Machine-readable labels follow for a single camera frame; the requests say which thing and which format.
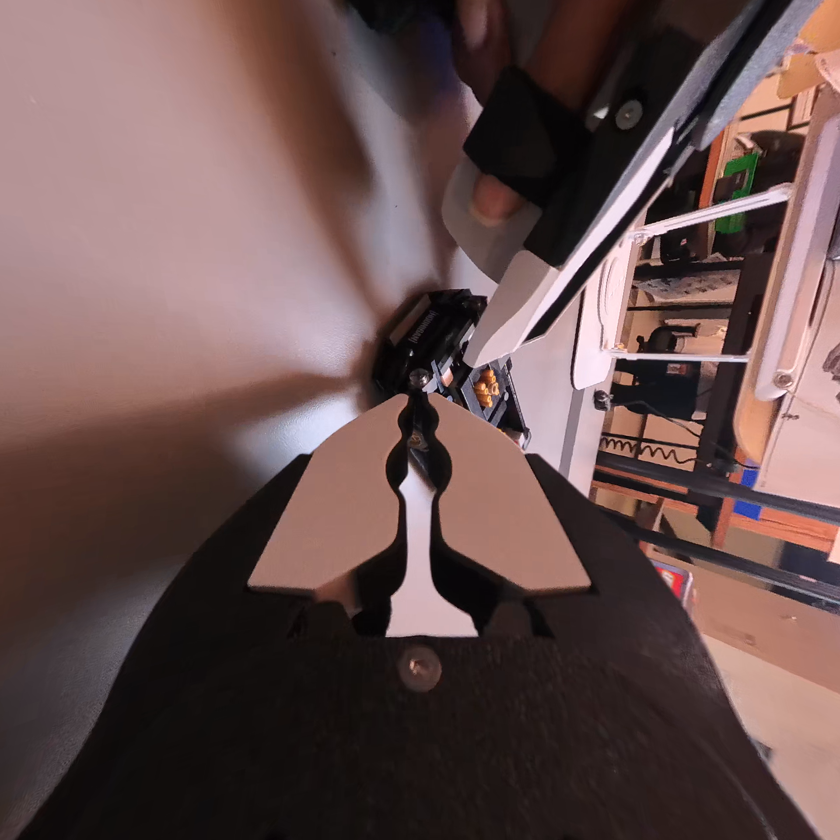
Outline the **black device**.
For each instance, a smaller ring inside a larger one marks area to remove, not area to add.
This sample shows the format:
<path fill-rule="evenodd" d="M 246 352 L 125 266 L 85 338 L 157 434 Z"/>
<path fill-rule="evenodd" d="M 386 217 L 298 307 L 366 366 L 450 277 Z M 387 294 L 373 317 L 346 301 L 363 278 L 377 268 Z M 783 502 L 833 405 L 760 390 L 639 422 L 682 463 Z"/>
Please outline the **black device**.
<path fill-rule="evenodd" d="M 661 325 L 649 337 L 638 335 L 637 349 L 646 354 L 675 354 L 685 337 L 695 338 L 699 324 Z M 624 407 L 631 413 L 690 421 L 706 412 L 706 398 L 700 395 L 699 362 L 662 360 L 618 360 L 615 371 L 633 377 L 630 385 L 614 383 L 610 406 Z"/>

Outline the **black lego car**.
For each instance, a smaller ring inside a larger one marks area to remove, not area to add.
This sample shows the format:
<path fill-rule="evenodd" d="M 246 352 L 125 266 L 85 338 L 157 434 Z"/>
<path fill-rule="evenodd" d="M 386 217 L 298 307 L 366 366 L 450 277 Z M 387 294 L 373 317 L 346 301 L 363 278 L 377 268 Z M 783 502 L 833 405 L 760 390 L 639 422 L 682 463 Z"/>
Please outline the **black lego car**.
<path fill-rule="evenodd" d="M 373 368 L 373 383 L 386 396 L 409 392 L 412 376 L 424 372 L 423 390 L 437 393 L 507 435 L 527 449 L 526 425 L 512 379 L 509 355 L 473 368 L 465 361 L 467 345 L 487 298 L 468 289 L 435 290 L 413 301 L 383 339 Z"/>

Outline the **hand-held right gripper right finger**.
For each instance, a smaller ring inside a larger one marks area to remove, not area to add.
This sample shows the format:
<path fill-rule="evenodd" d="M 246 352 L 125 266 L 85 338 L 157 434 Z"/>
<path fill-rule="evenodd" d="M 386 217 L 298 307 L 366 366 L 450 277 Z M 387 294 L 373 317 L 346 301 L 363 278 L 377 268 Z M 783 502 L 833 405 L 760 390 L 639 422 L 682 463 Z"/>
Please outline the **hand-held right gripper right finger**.
<path fill-rule="evenodd" d="M 435 487 L 434 586 L 483 634 L 500 606 L 590 592 L 592 580 L 527 457 L 509 436 L 432 394 L 423 433 Z"/>

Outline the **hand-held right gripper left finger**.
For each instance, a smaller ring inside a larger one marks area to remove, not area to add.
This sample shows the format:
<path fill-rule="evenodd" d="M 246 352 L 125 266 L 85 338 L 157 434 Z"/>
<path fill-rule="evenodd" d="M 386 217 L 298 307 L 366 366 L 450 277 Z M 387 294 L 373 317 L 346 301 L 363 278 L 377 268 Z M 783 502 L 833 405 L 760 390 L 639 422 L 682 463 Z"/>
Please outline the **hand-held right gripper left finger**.
<path fill-rule="evenodd" d="M 254 592 L 390 605 L 406 573 L 405 394 L 357 416 L 311 454 L 248 578 Z"/>

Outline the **white monitor stand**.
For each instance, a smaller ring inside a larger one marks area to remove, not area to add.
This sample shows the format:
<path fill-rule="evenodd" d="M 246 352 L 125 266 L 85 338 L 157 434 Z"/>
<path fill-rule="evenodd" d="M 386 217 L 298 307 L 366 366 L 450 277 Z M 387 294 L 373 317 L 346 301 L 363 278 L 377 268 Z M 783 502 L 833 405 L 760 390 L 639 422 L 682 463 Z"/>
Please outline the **white monitor stand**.
<path fill-rule="evenodd" d="M 650 224 L 635 222 L 595 271 L 583 291 L 581 317 L 574 347 L 572 384 L 583 390 L 606 378 L 610 364 L 633 355 L 618 348 L 620 321 L 626 312 L 625 295 L 631 281 L 631 258 L 651 238 L 673 230 L 711 224 L 721 218 L 788 203 L 780 251 L 771 269 L 775 297 L 769 303 L 768 333 L 759 349 L 738 357 L 757 358 L 756 396 L 768 402 L 781 396 L 803 363 L 805 349 L 817 327 L 807 324 L 816 315 L 818 289 L 823 288 L 826 263 L 838 225 L 839 106 L 834 89 L 819 91 L 813 129 L 805 139 L 804 159 L 793 182 Z"/>

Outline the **green box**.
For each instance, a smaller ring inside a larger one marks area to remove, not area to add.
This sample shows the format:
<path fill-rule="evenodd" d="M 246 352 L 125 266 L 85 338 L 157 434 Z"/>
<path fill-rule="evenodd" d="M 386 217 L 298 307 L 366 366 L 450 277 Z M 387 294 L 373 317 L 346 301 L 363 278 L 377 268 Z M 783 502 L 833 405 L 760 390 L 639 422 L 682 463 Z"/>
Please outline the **green box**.
<path fill-rule="evenodd" d="M 726 163 L 722 177 L 718 178 L 712 197 L 714 204 L 728 203 L 750 196 L 753 181 L 763 153 L 753 150 L 748 154 L 732 158 Z M 720 217 L 715 221 L 715 232 L 720 235 L 734 235 L 746 224 L 747 213 L 740 212 Z"/>

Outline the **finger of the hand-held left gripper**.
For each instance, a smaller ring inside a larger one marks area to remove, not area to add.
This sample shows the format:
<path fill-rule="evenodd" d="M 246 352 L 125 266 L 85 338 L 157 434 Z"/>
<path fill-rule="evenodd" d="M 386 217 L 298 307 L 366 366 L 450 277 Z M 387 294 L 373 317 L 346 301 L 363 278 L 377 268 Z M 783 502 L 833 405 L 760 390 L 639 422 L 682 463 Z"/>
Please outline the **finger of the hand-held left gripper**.
<path fill-rule="evenodd" d="M 638 205 L 644 203 L 644 190 L 654 183 L 674 135 L 670 129 L 656 144 L 561 267 L 527 248 L 517 252 L 467 343 L 464 360 L 470 368 L 510 355 L 551 330 L 602 263 L 628 240 L 641 213 Z"/>

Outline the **lego set box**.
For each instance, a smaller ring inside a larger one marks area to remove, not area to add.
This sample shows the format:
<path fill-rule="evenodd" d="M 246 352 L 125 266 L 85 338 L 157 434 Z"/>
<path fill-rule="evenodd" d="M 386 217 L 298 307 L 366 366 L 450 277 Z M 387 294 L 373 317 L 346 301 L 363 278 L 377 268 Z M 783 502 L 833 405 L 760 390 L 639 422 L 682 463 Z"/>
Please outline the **lego set box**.
<path fill-rule="evenodd" d="M 693 573 L 659 559 L 651 559 L 651 562 L 686 613 L 692 614 L 696 603 L 696 587 Z"/>

